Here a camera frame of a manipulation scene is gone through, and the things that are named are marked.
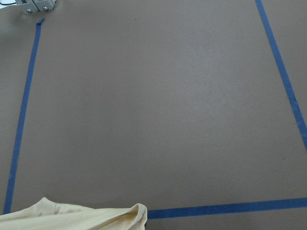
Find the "aluminium frame post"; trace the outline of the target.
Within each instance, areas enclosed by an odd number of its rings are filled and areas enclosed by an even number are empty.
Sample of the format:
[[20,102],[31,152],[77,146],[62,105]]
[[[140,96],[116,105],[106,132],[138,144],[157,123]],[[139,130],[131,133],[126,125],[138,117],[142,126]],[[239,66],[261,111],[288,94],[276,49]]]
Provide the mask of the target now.
[[56,0],[16,0],[17,6],[25,14],[54,10],[56,2]]

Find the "beige long sleeve graphic shirt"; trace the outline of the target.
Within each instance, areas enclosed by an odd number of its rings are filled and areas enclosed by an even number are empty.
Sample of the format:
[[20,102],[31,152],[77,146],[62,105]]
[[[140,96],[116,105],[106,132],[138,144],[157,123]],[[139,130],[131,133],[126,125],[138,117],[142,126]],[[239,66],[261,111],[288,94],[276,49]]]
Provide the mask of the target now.
[[90,208],[43,197],[20,211],[1,215],[2,230],[144,230],[147,207]]

